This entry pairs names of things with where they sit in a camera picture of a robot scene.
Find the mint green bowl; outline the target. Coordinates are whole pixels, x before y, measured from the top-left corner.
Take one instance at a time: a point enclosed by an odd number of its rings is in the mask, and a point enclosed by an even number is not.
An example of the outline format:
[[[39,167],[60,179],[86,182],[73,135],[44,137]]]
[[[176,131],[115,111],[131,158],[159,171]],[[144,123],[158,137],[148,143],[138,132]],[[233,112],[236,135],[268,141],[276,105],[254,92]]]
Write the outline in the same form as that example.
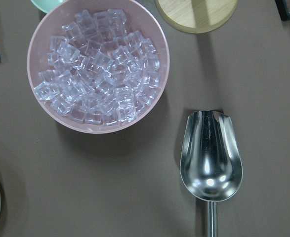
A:
[[[31,3],[44,13],[48,13],[60,5],[64,0],[31,0]]]

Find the pink bowl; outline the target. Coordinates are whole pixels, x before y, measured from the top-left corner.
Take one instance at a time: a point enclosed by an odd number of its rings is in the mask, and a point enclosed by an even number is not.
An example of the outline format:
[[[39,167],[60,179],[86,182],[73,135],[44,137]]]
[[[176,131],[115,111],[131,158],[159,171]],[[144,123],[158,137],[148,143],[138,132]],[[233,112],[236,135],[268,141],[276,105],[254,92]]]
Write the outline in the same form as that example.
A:
[[[126,129],[141,119],[143,119],[159,101],[169,74],[170,55],[169,48],[164,32],[156,18],[140,3],[135,0],[66,0],[52,9],[38,24],[32,39],[30,41],[27,55],[27,73],[30,87],[34,88],[40,83],[38,73],[48,68],[46,54],[49,51],[51,35],[60,35],[61,27],[74,21],[75,13],[87,9],[90,13],[95,13],[109,8],[123,9],[127,16],[127,23],[132,31],[140,30],[142,34],[152,40],[157,49],[160,60],[161,80],[160,92],[134,121],[124,122],[122,124],[102,126],[93,124],[80,124],[60,116],[54,111],[47,102],[39,101],[39,104],[45,112],[59,124],[88,134],[105,134]]]

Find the steel ice scoop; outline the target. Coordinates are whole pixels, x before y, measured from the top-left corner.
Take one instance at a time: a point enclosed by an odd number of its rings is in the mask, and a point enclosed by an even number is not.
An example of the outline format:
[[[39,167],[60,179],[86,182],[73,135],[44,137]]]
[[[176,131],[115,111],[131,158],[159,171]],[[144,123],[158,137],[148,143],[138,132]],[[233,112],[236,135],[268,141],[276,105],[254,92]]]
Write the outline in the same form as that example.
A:
[[[180,159],[181,179],[196,198],[207,202],[207,235],[216,237],[217,203],[240,188],[243,167],[231,118],[198,110],[187,119]]]

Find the wooden cup tree stand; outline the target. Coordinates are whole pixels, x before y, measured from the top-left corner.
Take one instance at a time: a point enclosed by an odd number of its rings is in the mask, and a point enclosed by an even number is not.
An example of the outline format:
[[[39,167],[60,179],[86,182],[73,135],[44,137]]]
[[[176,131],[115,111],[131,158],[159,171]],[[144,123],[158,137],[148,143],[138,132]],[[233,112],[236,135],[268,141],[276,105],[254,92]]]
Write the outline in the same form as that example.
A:
[[[237,0],[157,0],[156,7],[172,27],[192,34],[217,29],[233,15]]]

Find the clear plastic ice cubes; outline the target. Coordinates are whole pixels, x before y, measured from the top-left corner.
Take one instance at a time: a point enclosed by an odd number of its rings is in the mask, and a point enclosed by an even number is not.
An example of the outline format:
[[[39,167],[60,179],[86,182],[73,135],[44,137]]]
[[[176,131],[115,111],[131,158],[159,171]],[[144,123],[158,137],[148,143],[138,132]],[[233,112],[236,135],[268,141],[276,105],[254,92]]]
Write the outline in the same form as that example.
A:
[[[63,35],[51,37],[37,98],[77,123],[134,121],[161,90],[160,61],[152,41],[126,22],[122,9],[76,13]]]

